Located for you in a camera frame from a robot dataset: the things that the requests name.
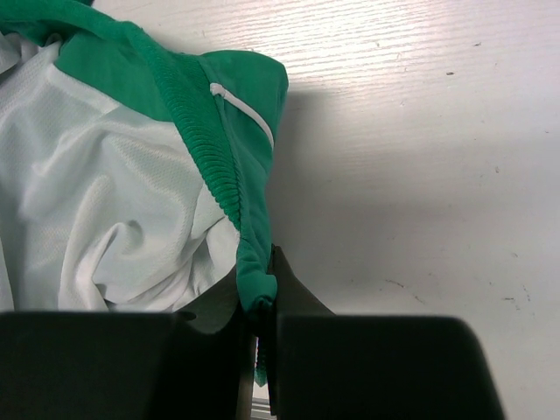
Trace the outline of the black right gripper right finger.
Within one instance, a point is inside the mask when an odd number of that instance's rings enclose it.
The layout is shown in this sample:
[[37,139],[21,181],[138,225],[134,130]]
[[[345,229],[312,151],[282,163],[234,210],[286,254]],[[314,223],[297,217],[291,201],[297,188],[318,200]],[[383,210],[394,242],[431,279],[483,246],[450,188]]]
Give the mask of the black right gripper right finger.
[[486,357],[463,320],[337,315],[279,247],[267,376],[279,419],[502,419]]

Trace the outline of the green jacket with white lining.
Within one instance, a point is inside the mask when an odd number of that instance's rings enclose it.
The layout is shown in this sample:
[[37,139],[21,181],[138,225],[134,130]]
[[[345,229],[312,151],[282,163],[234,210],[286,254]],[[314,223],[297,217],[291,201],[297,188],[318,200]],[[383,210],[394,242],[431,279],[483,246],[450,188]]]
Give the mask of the green jacket with white lining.
[[88,1],[1,4],[1,308],[176,312],[234,274],[277,296],[275,59],[174,52]]

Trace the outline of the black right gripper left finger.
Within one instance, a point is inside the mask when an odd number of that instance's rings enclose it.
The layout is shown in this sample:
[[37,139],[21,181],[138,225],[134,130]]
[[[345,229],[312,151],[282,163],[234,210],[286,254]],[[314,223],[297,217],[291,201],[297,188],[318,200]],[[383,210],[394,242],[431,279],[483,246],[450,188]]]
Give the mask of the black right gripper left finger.
[[1,316],[4,419],[247,419],[255,338],[229,273],[176,312]]

